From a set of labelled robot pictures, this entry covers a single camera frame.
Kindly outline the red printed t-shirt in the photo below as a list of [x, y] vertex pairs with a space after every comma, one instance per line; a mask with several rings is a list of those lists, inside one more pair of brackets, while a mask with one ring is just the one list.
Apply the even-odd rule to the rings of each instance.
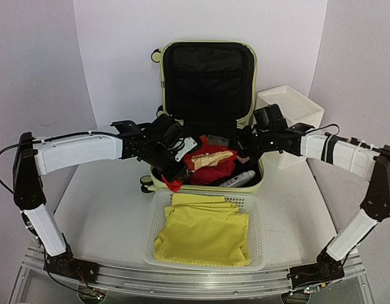
[[158, 170], [167, 188], [177, 192], [187, 184], [210, 186], [213, 182], [229, 177], [236, 165], [237, 152], [224, 146], [212, 145], [205, 135], [197, 139], [181, 138], [171, 148], [173, 162]]

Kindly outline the white perforated plastic basket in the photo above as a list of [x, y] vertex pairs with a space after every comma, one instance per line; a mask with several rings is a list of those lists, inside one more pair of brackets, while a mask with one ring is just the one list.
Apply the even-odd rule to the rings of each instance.
[[263, 215], [258, 198], [247, 193], [158, 191], [142, 259], [188, 270], [260, 270], [266, 265]]

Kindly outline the yellow cloth garment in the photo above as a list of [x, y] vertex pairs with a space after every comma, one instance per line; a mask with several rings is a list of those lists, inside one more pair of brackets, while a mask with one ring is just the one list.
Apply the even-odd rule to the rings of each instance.
[[251, 264], [249, 214], [224, 196], [175, 193], [164, 208], [166, 222], [154, 239], [161, 262], [204, 267]]

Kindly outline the pale green hard-shell suitcase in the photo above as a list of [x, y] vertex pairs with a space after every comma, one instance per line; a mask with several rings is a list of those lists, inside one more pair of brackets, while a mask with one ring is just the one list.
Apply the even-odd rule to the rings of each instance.
[[257, 56], [241, 42], [172, 42], [152, 54], [160, 63], [162, 106], [186, 136], [235, 139], [256, 107]]

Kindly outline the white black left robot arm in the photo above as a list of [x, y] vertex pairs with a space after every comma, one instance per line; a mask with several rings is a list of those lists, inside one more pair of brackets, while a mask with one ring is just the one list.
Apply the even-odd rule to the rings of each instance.
[[14, 145], [11, 193], [28, 230], [44, 249], [45, 271], [73, 279], [86, 276], [94, 282], [99, 266], [74, 256], [54, 211], [48, 208], [44, 176], [86, 163], [134, 158], [160, 170], [167, 182], [174, 182], [187, 173], [183, 158], [197, 144], [194, 137], [184, 133], [183, 126], [167, 115], [152, 123], [124, 120], [101, 129], [53, 137], [24, 132]]

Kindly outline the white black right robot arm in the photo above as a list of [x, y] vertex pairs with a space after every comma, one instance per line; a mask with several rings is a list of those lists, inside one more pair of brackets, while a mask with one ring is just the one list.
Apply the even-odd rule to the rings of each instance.
[[292, 287], [309, 288], [344, 277], [351, 252], [390, 218], [390, 146], [378, 148], [304, 123], [246, 127], [239, 141], [253, 160], [274, 151], [305, 157], [337, 221], [337, 234], [316, 261], [289, 270]]

